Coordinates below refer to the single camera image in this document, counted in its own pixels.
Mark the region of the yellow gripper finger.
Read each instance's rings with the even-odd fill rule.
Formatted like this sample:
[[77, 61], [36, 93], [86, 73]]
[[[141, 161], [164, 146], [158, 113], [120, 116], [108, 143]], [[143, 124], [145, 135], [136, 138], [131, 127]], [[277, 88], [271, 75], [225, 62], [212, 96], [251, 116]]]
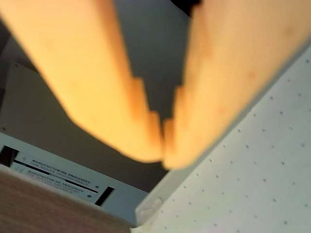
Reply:
[[163, 158], [111, 0], [3, 0], [0, 17], [73, 123], [139, 162]]
[[204, 0], [194, 6], [183, 83], [164, 124], [166, 169], [193, 163], [311, 36], [308, 0]]

